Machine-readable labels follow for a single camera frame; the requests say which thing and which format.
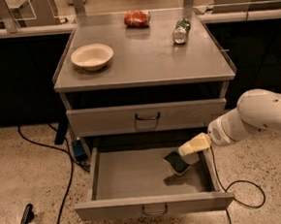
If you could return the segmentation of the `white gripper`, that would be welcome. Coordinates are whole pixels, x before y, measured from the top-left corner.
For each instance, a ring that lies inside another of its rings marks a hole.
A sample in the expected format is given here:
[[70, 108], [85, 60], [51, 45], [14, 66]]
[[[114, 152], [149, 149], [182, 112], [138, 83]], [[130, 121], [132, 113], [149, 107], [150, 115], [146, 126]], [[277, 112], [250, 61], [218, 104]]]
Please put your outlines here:
[[192, 153], [210, 148], [212, 143], [219, 146], [229, 146], [229, 144], [233, 144], [234, 141], [226, 134], [222, 126], [223, 122], [223, 116], [219, 116], [211, 121], [207, 126], [207, 133], [202, 132], [187, 143], [181, 145], [178, 149], [179, 154], [181, 156], [191, 155]]

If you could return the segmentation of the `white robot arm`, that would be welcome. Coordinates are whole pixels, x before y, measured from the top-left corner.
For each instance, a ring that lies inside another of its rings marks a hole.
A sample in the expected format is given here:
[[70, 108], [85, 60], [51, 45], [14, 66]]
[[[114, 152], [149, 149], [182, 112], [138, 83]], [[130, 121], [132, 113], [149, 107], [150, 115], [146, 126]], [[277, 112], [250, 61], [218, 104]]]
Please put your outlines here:
[[235, 109], [211, 121], [207, 128], [206, 133], [193, 137], [179, 147], [180, 156], [203, 151], [212, 144], [235, 144], [265, 130], [281, 131], [281, 94], [251, 89], [239, 97]]

